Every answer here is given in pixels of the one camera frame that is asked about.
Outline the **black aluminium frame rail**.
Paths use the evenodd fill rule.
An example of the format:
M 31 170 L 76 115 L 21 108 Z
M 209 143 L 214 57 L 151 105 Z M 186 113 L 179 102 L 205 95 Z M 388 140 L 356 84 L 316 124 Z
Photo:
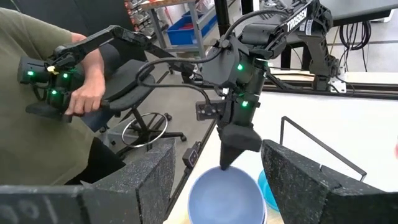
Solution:
M 340 96 L 355 98 L 370 98 L 378 100 L 398 100 L 398 84 L 376 84 L 376 83 L 351 83 L 347 84 L 347 93 L 342 90 L 339 93 L 318 91 L 312 88 L 312 81 L 286 80 L 284 83 L 297 87 L 294 89 L 281 89 L 270 80 L 266 80 L 262 90 L 276 93 L 293 93 L 302 95 Z

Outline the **dark desk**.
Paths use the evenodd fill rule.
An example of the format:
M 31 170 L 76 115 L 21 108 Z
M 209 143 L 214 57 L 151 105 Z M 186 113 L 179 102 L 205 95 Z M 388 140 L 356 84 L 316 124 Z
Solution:
M 331 11 L 334 26 L 388 17 L 398 0 L 320 0 Z

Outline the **black office chair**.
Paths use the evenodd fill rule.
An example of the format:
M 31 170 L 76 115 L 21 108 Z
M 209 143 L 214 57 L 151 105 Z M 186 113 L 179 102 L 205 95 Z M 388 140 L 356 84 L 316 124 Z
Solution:
M 136 82 L 136 73 L 144 62 L 131 59 L 122 63 L 118 50 L 111 44 L 99 48 L 105 62 L 106 93 L 104 99 L 110 103 L 109 108 L 88 113 L 81 119 L 92 131 L 101 132 L 106 146 L 115 145 L 120 139 L 125 147 L 116 153 L 121 159 L 127 153 L 139 147 L 148 151 L 152 143 L 162 138 L 180 138 L 187 140 L 182 132 L 167 132 L 168 122 L 172 116 L 168 113 L 140 114 L 138 106 L 149 96 L 152 88 L 140 86 Z

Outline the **blue plastic storage bin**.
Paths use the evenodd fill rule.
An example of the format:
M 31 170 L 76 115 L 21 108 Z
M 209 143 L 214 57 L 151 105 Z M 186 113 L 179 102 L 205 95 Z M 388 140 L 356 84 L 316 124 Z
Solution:
M 204 38 L 209 31 L 216 25 L 217 18 L 213 16 L 209 22 L 201 29 L 202 37 Z M 171 45 L 192 45 L 196 44 L 197 40 L 194 34 L 194 28 L 190 12 L 186 12 L 182 17 L 171 25 L 166 33 L 169 37 Z

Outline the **person's forearm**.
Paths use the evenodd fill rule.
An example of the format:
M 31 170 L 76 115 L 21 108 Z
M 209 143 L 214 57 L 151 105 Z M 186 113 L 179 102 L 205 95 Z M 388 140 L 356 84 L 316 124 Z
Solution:
M 104 79 L 104 61 L 99 49 L 91 51 L 82 61 L 81 65 L 85 72 L 85 81 L 103 86 Z

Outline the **grey metal storage rack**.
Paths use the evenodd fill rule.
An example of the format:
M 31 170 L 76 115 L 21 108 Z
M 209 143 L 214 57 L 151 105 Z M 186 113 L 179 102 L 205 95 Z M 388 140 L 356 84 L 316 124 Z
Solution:
M 166 51 L 177 54 L 191 52 L 197 57 L 205 55 L 206 36 L 202 37 L 201 29 L 216 15 L 215 0 L 124 0 L 124 5 L 134 30 L 142 32 L 151 39 L 157 39 L 159 45 Z M 188 11 L 192 18 L 197 43 L 171 45 L 166 30 Z

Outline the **person's hand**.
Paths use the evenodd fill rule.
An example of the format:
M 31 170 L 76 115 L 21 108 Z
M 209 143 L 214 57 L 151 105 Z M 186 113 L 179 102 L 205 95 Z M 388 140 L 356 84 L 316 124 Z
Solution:
M 71 94 L 65 114 L 84 114 L 98 110 L 104 93 L 105 80 L 103 77 L 87 79 L 79 89 Z

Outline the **black metal shelf frame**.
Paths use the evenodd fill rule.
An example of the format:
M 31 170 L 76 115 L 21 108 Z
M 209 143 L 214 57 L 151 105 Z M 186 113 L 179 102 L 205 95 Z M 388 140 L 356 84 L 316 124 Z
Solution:
M 287 116 L 281 117 L 281 122 L 280 122 L 280 137 L 279 137 L 279 144 L 283 145 L 284 142 L 284 129 L 285 129 L 285 122 L 291 124 L 295 129 L 299 130 L 302 134 L 306 135 L 309 139 L 311 139 L 313 142 L 317 143 L 319 146 L 324 148 L 327 152 L 329 152 L 331 155 L 333 155 L 335 158 L 340 160 L 342 163 L 353 169 L 355 172 L 357 172 L 361 178 L 360 182 L 363 182 L 367 176 L 367 172 L 363 170 L 362 168 L 358 167 L 356 164 L 352 163 L 350 160 L 345 158 L 343 155 L 332 149 L 330 146 L 325 144 L 323 141 L 319 140 L 317 137 L 315 137 L 313 134 L 308 132 L 306 129 L 304 129 L 302 126 L 297 124 L 295 121 L 291 120 Z

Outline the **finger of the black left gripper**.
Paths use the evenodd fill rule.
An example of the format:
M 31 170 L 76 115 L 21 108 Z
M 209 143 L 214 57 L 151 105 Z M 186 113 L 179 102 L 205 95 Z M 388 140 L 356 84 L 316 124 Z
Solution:
M 221 152 L 229 150 L 258 152 L 262 146 L 262 139 L 250 127 L 228 124 L 217 127 L 221 141 Z
M 227 170 L 230 165 L 244 152 L 244 149 L 236 148 L 226 144 L 221 145 L 220 167 Z

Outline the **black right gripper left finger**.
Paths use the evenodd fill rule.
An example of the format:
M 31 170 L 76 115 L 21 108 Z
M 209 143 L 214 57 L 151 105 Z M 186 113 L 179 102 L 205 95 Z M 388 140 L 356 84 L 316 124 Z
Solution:
M 156 142 L 142 157 L 91 184 L 84 224 L 163 224 L 175 175 L 176 142 Z

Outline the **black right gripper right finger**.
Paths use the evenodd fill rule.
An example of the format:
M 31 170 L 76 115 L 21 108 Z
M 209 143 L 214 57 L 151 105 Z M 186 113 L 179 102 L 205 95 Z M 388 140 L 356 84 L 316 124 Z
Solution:
M 285 224 L 398 224 L 398 192 L 385 192 L 272 140 L 262 165 Z

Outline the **lavender blue bowl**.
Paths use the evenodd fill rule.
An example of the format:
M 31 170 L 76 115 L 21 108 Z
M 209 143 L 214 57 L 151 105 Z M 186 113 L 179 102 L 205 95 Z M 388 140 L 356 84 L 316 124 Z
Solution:
M 192 185 L 187 202 L 191 224 L 264 224 L 267 216 L 255 180 L 237 167 L 204 172 Z

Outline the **translucent blue plastic bowl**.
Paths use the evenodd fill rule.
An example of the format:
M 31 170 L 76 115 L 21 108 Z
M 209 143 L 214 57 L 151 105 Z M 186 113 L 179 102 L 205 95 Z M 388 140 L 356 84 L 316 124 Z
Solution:
M 264 171 L 262 171 L 257 179 L 257 184 L 261 189 L 262 195 L 264 197 L 265 203 L 273 210 L 279 212 L 274 195 L 271 191 L 270 185 L 267 181 L 267 177 Z

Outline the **person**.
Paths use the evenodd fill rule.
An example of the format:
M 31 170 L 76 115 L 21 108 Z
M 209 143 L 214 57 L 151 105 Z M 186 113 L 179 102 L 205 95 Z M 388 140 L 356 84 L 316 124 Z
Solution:
M 25 111 L 37 99 L 17 80 L 21 57 L 43 60 L 81 40 L 81 34 L 0 7 L 0 185 L 93 183 L 124 167 L 82 114 L 63 123 Z

